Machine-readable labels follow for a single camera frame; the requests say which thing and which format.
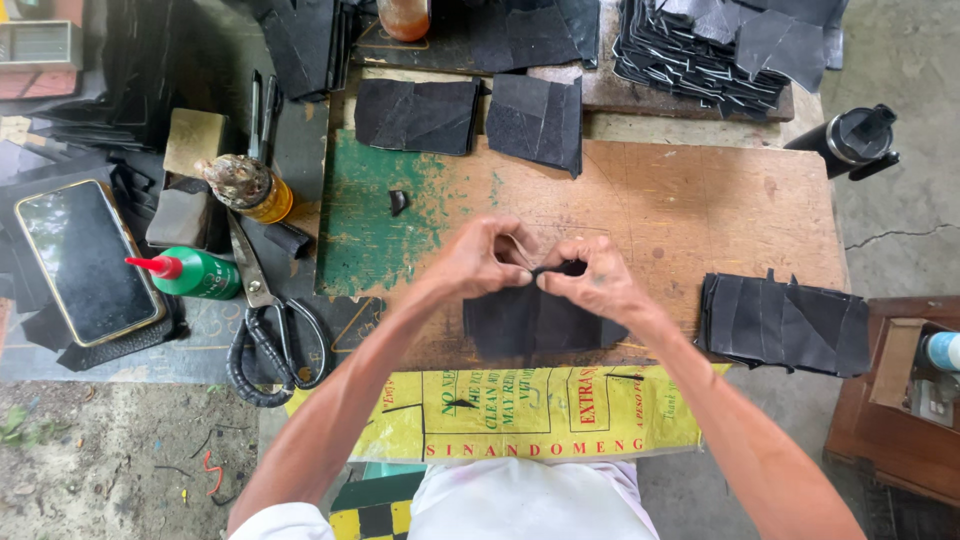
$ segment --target wooden cabinet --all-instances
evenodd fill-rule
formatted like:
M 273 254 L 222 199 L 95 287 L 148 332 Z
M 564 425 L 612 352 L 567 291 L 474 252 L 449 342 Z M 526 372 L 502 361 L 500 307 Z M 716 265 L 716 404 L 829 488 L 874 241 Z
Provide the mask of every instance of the wooden cabinet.
M 869 374 L 844 381 L 825 450 L 849 461 L 871 461 L 884 483 L 960 506 L 960 431 L 871 401 L 891 320 L 926 319 L 960 329 L 960 296 L 884 298 L 868 304 L 873 366 Z

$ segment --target green glue bottle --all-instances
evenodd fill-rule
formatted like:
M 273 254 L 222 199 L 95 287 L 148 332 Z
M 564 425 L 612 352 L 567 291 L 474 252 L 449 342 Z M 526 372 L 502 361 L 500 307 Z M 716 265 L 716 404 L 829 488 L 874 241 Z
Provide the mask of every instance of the green glue bottle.
M 190 248 L 170 248 L 154 258 L 124 261 L 149 270 L 156 288 L 175 296 L 229 300 L 240 289 L 236 264 Z

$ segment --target bottle cap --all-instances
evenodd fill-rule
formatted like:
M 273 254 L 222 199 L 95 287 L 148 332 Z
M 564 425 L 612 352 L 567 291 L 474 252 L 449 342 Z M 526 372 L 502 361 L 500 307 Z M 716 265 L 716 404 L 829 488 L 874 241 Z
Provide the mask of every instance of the bottle cap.
M 162 280 L 175 280 L 183 272 L 183 263 L 176 257 L 158 255 L 154 258 L 127 257 L 123 260 L 127 264 L 150 270 L 152 276 Z

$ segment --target orange bottle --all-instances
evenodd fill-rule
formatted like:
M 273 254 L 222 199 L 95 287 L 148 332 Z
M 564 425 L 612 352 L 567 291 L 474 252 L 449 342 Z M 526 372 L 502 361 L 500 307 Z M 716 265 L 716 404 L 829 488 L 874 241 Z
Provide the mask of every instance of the orange bottle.
M 376 0 L 376 8 L 393 39 L 416 41 L 430 29 L 430 0 Z
M 225 154 L 213 161 L 199 160 L 194 168 L 221 203 L 260 223 L 283 219 L 294 205 L 290 187 L 253 158 Z

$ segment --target white shirt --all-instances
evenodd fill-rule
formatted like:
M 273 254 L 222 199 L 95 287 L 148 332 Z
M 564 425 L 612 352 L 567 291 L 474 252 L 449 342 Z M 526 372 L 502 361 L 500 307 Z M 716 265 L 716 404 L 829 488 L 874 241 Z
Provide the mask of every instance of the white shirt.
M 546 465 L 500 457 L 431 466 L 410 505 L 408 540 L 617 538 L 660 540 L 625 461 Z M 260 510 L 231 540 L 334 540 L 309 503 Z

